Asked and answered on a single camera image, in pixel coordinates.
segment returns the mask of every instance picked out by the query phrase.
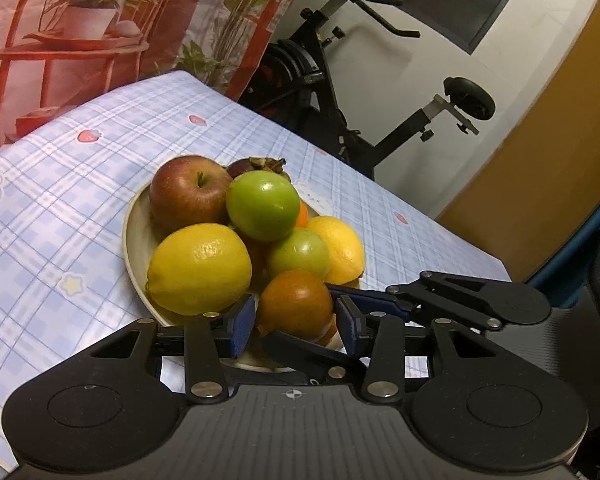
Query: white wall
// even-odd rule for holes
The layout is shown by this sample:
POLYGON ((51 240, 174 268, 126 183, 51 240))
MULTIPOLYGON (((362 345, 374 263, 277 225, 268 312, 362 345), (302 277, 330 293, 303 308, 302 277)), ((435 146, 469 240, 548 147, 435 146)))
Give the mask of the white wall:
MULTIPOLYGON (((295 30, 303 7, 325 1, 294 0, 275 38, 295 30)), ((438 116, 430 126, 435 136, 403 145, 376 168, 376 181, 426 214, 439 214, 533 104, 596 1, 509 0, 471 55, 399 9, 375 6, 396 27, 420 30, 419 40, 391 35, 346 3, 324 31, 338 25, 347 33, 328 49, 331 75, 349 127, 366 140, 378 142, 435 93, 443 94, 448 76, 474 80, 497 106, 493 119, 475 121, 477 137, 460 132, 450 115, 438 116)))

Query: poster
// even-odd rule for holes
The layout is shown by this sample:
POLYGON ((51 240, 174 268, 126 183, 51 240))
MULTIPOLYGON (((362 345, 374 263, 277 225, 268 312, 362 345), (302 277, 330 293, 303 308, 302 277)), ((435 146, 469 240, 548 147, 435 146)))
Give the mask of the poster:
POLYGON ((0 147, 174 68, 237 99, 290 1, 0 0, 0 147))

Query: red apple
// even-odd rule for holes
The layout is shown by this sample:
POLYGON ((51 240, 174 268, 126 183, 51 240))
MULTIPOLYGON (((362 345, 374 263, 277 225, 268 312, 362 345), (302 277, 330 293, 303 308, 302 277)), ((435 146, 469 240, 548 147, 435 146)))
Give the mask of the red apple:
POLYGON ((204 222, 226 224, 224 197, 231 182, 226 170, 210 158, 172 158, 151 181, 152 219, 169 231, 204 222))

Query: table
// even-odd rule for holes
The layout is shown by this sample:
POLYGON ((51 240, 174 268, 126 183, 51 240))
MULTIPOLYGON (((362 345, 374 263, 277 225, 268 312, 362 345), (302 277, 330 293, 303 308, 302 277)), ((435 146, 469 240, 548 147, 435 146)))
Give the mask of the table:
MULTIPOLYGON (((185 72, 116 89, 0 152, 0 413, 19 385, 147 312, 126 275, 131 198, 183 153, 284 156, 366 249, 362 288, 438 270, 508 280, 502 263, 295 134, 185 72)), ((166 361, 162 380, 182 389, 166 361)), ((15 460, 0 429, 0 464, 15 460)))

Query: door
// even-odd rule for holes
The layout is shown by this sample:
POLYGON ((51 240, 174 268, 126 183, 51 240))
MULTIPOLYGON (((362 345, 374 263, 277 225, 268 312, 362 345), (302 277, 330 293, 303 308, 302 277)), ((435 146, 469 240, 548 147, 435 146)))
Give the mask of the door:
POLYGON ((600 203, 600 0, 534 106, 438 221, 531 276, 600 203))

